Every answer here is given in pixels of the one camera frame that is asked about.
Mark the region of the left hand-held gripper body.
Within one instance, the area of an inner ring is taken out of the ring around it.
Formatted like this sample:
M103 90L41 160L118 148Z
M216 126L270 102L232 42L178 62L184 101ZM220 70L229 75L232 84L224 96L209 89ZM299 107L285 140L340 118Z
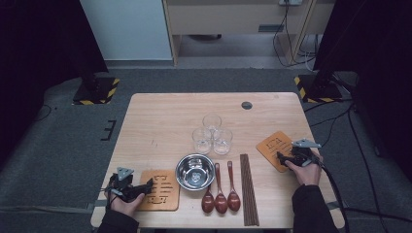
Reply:
M109 188L122 198L130 198L133 181L133 169L118 167L109 181Z

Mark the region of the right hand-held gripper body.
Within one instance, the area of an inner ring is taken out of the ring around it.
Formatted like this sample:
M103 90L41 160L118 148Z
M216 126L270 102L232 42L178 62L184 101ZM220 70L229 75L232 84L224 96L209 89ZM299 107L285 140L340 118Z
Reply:
M308 139L293 141L292 155L295 159L294 164L300 167L305 167L310 163L320 164L319 157L312 151L312 148L319 149L320 147L320 144Z

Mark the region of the square wooden trivet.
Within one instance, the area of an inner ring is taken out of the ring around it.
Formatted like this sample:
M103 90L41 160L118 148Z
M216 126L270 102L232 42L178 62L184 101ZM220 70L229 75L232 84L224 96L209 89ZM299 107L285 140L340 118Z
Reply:
M275 169L284 173L288 167L282 165L277 153L280 152L283 156L292 156L292 139L282 131L273 133L268 138L257 144L257 150L269 161Z
M145 196L139 211L177 211L179 208L180 185L174 170L146 170L140 183L152 179L152 192Z

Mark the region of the stainless steel bowl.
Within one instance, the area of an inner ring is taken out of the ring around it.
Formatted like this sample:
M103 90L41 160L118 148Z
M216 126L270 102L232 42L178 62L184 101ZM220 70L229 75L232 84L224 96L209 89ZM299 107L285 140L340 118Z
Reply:
M178 162L175 177L186 190L202 190L215 179L215 164L204 154L188 154Z

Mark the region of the dark red wooden spoon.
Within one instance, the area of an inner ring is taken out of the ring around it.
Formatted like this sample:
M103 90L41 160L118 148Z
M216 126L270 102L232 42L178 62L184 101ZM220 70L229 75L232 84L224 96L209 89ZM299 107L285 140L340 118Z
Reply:
M205 194L202 197L201 208L204 213L209 214L214 210L214 207L215 207L215 199L210 190L210 186L208 186L205 191Z
M217 181L217 189L218 189L218 194L215 198L215 208L219 214L225 214L228 209L228 206L227 206L227 200L222 191L221 171L220 171L219 163L215 164L215 172L216 172L216 181Z
M227 206L233 212L238 212L241 207L241 200L234 187L233 165L231 161L227 162L227 169L228 169L228 176L229 176L229 183L230 183L230 191L227 197Z

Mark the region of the person's left hand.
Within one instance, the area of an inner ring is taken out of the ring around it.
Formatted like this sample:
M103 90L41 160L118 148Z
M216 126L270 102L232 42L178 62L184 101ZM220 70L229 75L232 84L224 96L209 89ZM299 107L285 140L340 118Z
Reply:
M135 212L145 198L145 194L141 193L134 201L127 203L112 192L106 192L105 196L109 201L110 210L130 217L134 217Z

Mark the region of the person's right hand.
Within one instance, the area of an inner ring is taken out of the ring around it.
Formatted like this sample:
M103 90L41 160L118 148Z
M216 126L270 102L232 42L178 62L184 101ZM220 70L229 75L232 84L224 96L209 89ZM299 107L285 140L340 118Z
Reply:
M320 183L322 168L318 164L311 163L305 167L295 165L290 169L294 171L300 185L318 185Z

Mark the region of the bundle of dark wooden chopsticks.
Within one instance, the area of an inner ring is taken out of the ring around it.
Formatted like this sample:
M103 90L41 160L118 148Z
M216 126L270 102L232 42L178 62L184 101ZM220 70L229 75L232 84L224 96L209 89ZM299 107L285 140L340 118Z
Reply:
M243 196L243 213L245 226L259 226L258 207L256 203L249 155L240 155L241 182Z

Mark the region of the clear drinking glass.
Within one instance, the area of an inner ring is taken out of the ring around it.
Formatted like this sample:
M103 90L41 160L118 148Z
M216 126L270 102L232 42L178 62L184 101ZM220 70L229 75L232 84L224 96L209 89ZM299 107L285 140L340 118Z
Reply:
M212 134L206 127L199 127L192 132L193 146L196 152L207 154L212 149Z
M232 145L233 134L229 129L218 128L213 133L214 152L220 155L228 154Z
M202 119L203 126L214 132L222 125L222 119L216 114L208 114Z

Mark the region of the black stand base striped edge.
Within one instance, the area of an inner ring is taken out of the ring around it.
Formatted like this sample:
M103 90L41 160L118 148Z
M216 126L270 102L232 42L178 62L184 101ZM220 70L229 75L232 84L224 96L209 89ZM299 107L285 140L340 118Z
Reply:
M82 72L81 79L82 83L73 97L74 105L108 104L120 82L114 77L98 78L89 71Z
M329 103L342 100L342 94L334 83L318 78L316 75L298 75L294 78L294 82L305 103Z

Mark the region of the black curtain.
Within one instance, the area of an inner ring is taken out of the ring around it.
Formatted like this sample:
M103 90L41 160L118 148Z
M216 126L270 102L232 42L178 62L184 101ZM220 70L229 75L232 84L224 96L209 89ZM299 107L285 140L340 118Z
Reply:
M0 166L48 88L106 70L80 0L0 0Z
M378 154L412 182L412 0L335 0L315 69L359 76L354 97Z

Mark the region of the dark object under desk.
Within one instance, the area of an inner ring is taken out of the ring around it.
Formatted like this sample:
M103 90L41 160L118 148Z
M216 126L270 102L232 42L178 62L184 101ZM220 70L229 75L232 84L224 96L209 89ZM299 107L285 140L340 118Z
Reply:
M190 38L196 41L215 41L222 37L222 34L216 35L189 35Z

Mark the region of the beige wooden desk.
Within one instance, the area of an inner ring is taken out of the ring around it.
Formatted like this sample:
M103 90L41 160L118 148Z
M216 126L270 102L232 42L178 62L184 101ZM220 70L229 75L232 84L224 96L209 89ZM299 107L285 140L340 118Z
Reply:
M322 34L336 0L303 0L280 6L279 0L162 0L174 61L184 35L274 33L290 64L304 38Z

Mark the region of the white cabinet panel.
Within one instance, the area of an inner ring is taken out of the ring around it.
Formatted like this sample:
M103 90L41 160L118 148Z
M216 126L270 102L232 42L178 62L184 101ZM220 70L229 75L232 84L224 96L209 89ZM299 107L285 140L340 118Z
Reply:
M162 0L81 0L105 60L171 60Z

